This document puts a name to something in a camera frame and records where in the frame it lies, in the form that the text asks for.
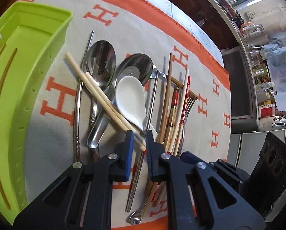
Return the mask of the large steel spoon left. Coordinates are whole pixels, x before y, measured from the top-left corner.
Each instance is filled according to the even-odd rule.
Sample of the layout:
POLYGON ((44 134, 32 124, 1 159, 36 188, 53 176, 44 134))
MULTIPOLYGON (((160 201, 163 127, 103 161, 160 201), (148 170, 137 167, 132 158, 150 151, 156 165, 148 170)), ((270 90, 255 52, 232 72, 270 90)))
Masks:
MULTIPOLYGON (((113 46, 107 40, 95 42, 88 50, 85 67, 99 88, 106 94, 109 93, 115 67, 116 55, 113 46)), ((98 114, 98 104, 95 98, 91 99, 91 114, 87 146, 89 162, 99 160, 99 142, 104 134, 104 123, 107 118, 98 114)))

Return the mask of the steel chopstick right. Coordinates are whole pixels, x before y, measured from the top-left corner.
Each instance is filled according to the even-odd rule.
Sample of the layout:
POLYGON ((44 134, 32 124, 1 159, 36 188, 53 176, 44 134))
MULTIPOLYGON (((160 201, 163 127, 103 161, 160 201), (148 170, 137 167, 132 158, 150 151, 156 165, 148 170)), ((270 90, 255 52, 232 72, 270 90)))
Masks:
MULTIPOLYGON (((153 109, 154 109, 154 101, 155 101, 155 96, 156 96, 156 92, 157 92, 158 76, 159 76, 159 70, 157 68, 155 68, 155 71, 152 72, 152 78, 154 78, 155 81, 154 81, 153 92, 152 92, 151 101, 150 101, 150 105, 149 105, 148 118, 147 118, 146 128, 144 130, 144 134, 146 134, 146 132, 150 129, 150 126, 151 126, 151 119, 152 119, 152 114, 153 114, 153 109)), ((133 200, 135 197, 135 192, 136 192, 136 188, 138 185, 143 160, 144 160, 144 153, 140 152, 139 157, 138 157, 136 170, 134 172, 133 183, 132 183, 131 190, 130 190, 129 196, 128 196, 128 201, 126 204, 126 209, 125 209, 126 212, 130 212, 131 207, 133 205, 133 200)))

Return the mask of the pale bamboo chopstick red tip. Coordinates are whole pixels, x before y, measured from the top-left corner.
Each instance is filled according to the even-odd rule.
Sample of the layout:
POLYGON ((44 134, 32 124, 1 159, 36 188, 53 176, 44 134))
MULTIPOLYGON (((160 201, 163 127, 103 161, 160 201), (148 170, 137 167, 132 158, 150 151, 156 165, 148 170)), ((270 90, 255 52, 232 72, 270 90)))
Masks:
POLYGON ((64 55, 66 59, 69 61, 74 71, 80 77, 82 82, 85 84, 87 89, 92 93, 93 97, 102 105, 104 110, 107 112, 111 120, 113 120, 118 126, 124 130, 131 130, 134 133, 134 140, 137 143, 140 151, 143 153, 146 151, 146 143, 145 139, 140 135, 140 133, 135 130, 133 126, 128 122, 128 120, 118 112, 116 107, 112 104, 109 98, 105 95, 105 93, 101 90, 101 88, 96 84, 95 80, 88 72, 83 72, 81 68, 78 66, 75 59, 71 56, 70 53, 66 53, 64 55))

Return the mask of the patterned red brown chopstick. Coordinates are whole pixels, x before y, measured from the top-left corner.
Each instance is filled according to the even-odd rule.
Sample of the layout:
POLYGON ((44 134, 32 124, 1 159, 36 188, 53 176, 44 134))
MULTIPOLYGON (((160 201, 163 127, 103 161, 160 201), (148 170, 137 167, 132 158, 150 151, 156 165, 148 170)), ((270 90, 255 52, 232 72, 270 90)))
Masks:
POLYGON ((175 114, 177 110, 178 98, 179 98, 179 87, 175 85, 172 100, 171 100, 171 109, 169 112, 169 119, 166 125, 166 132, 165 132, 164 146, 165 146, 166 151, 168 151, 169 142, 171 140, 171 131, 173 130, 173 126, 175 122, 175 114))

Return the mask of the orange beige H-pattern cloth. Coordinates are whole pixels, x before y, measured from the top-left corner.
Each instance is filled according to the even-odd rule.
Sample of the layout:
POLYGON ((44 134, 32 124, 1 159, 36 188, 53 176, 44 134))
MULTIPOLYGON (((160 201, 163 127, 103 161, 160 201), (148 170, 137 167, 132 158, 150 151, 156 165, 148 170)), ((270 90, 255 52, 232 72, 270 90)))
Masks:
POLYGON ((198 96, 185 124, 184 151, 204 161, 226 159, 230 142, 231 95, 222 54, 213 41, 167 0, 22 0, 73 12, 63 47, 34 104, 24 151, 25 191, 33 201, 73 163, 77 76, 65 53, 81 62, 87 41, 109 41, 120 64, 135 53, 148 55, 161 71, 172 65, 179 81, 191 78, 198 96))

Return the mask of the dark oven appliance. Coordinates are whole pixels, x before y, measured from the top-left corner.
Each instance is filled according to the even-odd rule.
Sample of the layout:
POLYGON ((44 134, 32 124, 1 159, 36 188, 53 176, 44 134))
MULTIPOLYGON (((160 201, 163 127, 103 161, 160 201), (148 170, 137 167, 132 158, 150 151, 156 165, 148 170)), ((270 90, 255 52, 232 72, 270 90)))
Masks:
POLYGON ((241 46, 222 53, 231 89, 232 133, 258 131, 257 99, 246 52, 241 46))

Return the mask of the green plastic utensil tray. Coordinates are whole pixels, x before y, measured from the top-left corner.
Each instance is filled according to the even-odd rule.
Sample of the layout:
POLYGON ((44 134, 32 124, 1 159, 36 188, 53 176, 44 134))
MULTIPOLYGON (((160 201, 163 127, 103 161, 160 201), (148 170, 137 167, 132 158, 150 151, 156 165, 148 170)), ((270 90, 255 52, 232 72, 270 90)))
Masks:
POLYGON ((27 206, 23 155, 37 94, 65 42, 73 13, 15 2, 0 17, 0 214, 8 223, 27 206))

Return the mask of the white ceramic soup spoon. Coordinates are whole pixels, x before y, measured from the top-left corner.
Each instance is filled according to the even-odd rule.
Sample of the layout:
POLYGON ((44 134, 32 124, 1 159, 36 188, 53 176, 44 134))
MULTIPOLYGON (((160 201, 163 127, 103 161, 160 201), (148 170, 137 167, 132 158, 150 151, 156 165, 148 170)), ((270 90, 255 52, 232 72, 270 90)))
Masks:
MULTIPOLYGON (((147 123, 146 98, 140 81, 133 76, 125 76, 115 89, 115 103, 119 112, 138 129, 144 132, 147 123)), ((157 131, 150 126, 154 139, 157 131)))

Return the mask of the white red labelled jar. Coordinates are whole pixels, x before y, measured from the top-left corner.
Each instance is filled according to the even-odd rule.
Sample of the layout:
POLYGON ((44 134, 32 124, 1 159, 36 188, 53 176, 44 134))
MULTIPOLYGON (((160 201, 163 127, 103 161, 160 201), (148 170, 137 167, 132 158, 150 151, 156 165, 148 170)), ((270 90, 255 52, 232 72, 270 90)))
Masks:
POLYGON ((258 106, 258 117, 270 117, 275 115, 275 104, 270 103, 270 104, 264 104, 264 105, 259 105, 258 106))

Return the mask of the steel ladle spoon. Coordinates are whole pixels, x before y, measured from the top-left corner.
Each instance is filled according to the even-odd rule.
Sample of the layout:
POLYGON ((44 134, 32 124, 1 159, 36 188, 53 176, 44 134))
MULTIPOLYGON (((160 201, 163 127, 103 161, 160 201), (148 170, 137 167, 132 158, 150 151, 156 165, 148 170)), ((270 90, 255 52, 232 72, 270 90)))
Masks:
MULTIPOLYGON (((117 67, 109 85, 108 98, 115 105, 115 88, 124 76, 133 76, 144 86, 150 79, 152 70, 153 62, 149 56, 143 53, 130 55, 117 67)), ((110 121, 111 118, 104 110, 100 109, 100 113, 98 114, 96 121, 92 124, 91 131, 87 138, 87 146, 90 149, 96 149, 98 147, 110 121)))

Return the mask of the steel fork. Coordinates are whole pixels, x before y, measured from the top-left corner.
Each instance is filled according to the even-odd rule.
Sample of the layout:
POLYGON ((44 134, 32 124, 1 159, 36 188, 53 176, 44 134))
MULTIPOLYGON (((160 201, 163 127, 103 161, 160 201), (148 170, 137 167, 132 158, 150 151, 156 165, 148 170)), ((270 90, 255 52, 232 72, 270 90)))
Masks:
POLYGON ((190 113, 194 103, 195 103, 194 97, 193 96, 189 96, 187 107, 186 107, 186 110, 185 110, 185 122, 184 122, 184 125, 182 127, 181 139, 180 139, 180 143, 179 143, 178 151, 177 151, 177 155, 176 155, 177 157, 179 157, 181 155, 182 147, 184 145, 184 140, 185 140, 185 124, 187 122, 187 118, 189 116, 189 113, 190 113))

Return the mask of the wood-handled small steel spoon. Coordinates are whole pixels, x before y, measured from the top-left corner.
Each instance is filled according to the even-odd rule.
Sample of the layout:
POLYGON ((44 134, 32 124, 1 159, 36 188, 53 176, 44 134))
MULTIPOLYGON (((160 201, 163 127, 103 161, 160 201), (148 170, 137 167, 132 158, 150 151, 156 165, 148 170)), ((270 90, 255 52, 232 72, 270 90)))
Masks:
MULTIPOLYGON (((153 65, 153 69, 152 69, 152 73, 150 75, 150 79, 156 78, 157 71, 158 71, 158 69, 157 69, 156 65, 153 65)), ((159 77, 167 79, 167 75, 161 71, 159 71, 159 77)), ((176 80, 174 77, 171 77, 171 82, 174 83, 175 85, 177 85, 181 89, 183 89, 183 87, 184 87, 184 85, 180 81, 176 80)), ((196 101, 198 99, 198 96, 196 94, 194 94, 191 90, 189 90, 189 97, 194 99, 194 101, 196 101)))

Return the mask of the steel chopstick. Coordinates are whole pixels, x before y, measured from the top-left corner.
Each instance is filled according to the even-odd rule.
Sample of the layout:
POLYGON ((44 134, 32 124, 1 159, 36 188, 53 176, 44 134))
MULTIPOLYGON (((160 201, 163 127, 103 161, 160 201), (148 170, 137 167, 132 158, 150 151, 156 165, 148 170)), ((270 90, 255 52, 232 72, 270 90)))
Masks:
MULTIPOLYGON (((155 96, 156 96, 156 92, 157 92, 158 76, 159 76, 159 70, 157 68, 155 68, 155 71, 152 72, 152 78, 154 78, 155 81, 154 81, 153 92, 152 92, 151 101, 150 101, 150 105, 149 105, 148 118, 147 118, 146 128, 144 130, 144 134, 146 134, 146 132, 150 129, 150 126, 151 126, 151 119, 152 119, 152 114, 153 114, 153 109, 154 109, 154 101, 155 101, 155 96)), ((126 212, 130 212, 131 207, 133 205, 133 200, 135 197, 135 192, 136 192, 136 188, 138 185, 143 160, 144 160, 144 153, 140 152, 139 157, 138 157, 136 170, 134 172, 133 183, 132 183, 131 190, 130 190, 129 196, 128 196, 128 201, 126 204, 126 209, 125 209, 126 212)))
MULTIPOLYGON (((94 31, 91 32, 87 46, 85 49, 85 53, 81 62, 81 70, 86 71, 86 55, 88 50, 92 45, 92 38, 94 35, 94 31)), ((73 152, 74 152, 74 162, 80 162, 80 138, 79 138, 79 120, 80 120, 80 109, 81 109, 81 98, 82 98, 82 81, 78 78, 77 89, 76 89, 76 97, 75 97, 75 107, 74 107, 74 128, 73 128, 73 152)))

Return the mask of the pale chopstick red pattern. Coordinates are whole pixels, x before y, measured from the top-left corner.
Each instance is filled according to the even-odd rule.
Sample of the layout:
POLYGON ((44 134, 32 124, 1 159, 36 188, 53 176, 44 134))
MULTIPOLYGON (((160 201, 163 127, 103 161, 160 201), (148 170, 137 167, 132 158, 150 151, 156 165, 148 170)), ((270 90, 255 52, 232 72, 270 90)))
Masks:
MULTIPOLYGON (((175 116, 175 127, 174 131, 169 138, 169 145, 165 147, 166 152, 168 154, 172 154, 173 156, 176 156, 178 153, 178 148, 181 140, 181 135, 182 135, 182 129, 185 121, 185 113, 187 109, 187 103, 189 99, 189 90, 190 90, 190 81, 191 77, 188 76, 187 78, 187 83, 184 85, 181 99, 179 102, 179 107, 177 110, 177 114, 175 116)), ((155 198, 153 201, 154 205, 159 205, 161 203, 162 197, 164 195, 164 190, 165 190, 165 182, 158 183, 157 185, 157 193, 155 194, 155 198)))

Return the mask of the steel chopstick left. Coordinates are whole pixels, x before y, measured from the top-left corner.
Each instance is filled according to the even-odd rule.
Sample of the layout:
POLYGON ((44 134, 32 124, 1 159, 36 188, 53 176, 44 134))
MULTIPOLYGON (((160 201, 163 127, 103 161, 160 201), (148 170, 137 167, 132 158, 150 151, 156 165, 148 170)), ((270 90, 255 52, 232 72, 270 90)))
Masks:
MULTIPOLYGON (((92 38, 94 35, 94 31, 91 32, 87 46, 85 49, 85 53, 81 62, 81 70, 86 71, 86 55, 88 50, 92 45, 92 38)), ((81 98, 82 98, 82 81, 78 78, 77 89, 76 89, 76 97, 75 97, 75 107, 74 107, 74 128, 73 128, 73 152, 74 152, 74 162, 80 162, 80 138, 79 138, 79 120, 80 120, 80 109, 81 109, 81 98)))

